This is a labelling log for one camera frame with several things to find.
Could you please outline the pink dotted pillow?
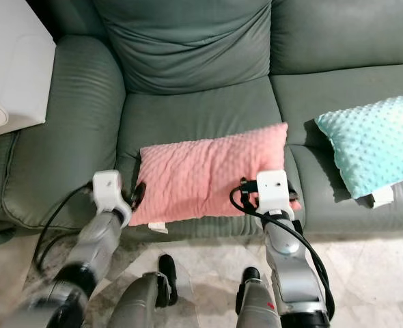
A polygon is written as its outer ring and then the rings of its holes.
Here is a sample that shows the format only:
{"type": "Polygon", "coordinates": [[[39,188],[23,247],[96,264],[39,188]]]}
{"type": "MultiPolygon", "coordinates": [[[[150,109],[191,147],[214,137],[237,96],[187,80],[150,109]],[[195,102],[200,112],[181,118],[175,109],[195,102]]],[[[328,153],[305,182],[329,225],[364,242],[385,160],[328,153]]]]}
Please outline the pink dotted pillow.
{"type": "Polygon", "coordinates": [[[129,225],[241,216],[230,191],[242,178],[285,168],[287,128],[281,122],[227,137],[142,147],[137,182],[145,184],[145,193],[129,225]]]}

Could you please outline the green leather sofa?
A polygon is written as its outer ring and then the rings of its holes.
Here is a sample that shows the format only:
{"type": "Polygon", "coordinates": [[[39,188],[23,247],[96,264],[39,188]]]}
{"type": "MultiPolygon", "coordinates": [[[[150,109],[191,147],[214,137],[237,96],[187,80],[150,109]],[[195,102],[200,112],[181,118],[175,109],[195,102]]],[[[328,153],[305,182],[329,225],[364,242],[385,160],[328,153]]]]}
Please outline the green leather sofa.
{"type": "Polygon", "coordinates": [[[353,200],[315,118],[403,96],[403,0],[29,0],[57,41],[46,121],[0,135],[0,243],[79,230],[94,172],[137,177],[142,147],[289,126],[305,231],[403,231],[353,200]]]}

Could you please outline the teal dotted pillow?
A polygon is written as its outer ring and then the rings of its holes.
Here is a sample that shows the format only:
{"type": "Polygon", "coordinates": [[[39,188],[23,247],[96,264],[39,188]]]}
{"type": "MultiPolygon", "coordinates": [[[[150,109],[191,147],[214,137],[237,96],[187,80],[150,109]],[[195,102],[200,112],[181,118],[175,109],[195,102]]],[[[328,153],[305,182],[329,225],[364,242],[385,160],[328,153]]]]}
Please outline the teal dotted pillow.
{"type": "Polygon", "coordinates": [[[352,199],[372,208],[395,199],[403,182],[403,96],[319,115],[314,122],[329,138],[335,164],[352,199]]]}

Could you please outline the silver left robot leg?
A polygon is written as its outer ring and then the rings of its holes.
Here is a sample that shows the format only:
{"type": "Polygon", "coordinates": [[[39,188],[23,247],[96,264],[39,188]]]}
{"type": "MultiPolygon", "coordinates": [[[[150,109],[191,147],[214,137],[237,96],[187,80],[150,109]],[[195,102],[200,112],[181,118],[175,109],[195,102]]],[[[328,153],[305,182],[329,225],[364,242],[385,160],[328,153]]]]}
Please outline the silver left robot leg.
{"type": "Polygon", "coordinates": [[[107,328],[153,328],[157,308],[177,303],[176,263],[169,254],[158,259],[158,271],[133,281],[113,309],[107,328]]]}

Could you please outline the silver robot leg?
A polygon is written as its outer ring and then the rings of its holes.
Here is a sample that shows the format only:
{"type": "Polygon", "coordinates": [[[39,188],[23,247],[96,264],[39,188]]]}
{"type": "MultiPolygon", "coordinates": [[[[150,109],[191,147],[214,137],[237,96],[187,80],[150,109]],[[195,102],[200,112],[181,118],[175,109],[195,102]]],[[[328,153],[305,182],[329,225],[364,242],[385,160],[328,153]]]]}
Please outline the silver robot leg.
{"type": "Polygon", "coordinates": [[[158,271],[133,281],[113,309],[107,328],[153,328],[157,308],[177,303],[176,263],[169,254],[158,259],[158,271]]]}
{"type": "Polygon", "coordinates": [[[270,291],[260,272],[248,266],[236,294],[236,328],[281,328],[270,291]]]}

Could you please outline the silver right robot leg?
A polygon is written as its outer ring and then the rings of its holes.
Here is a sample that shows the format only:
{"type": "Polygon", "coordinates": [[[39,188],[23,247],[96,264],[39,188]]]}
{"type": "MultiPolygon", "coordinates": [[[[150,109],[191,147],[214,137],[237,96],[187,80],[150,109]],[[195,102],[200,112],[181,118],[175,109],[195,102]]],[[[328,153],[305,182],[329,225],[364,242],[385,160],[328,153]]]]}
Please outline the silver right robot leg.
{"type": "Polygon", "coordinates": [[[248,266],[236,294],[236,328],[281,328],[270,291],[260,272],[248,266]]]}

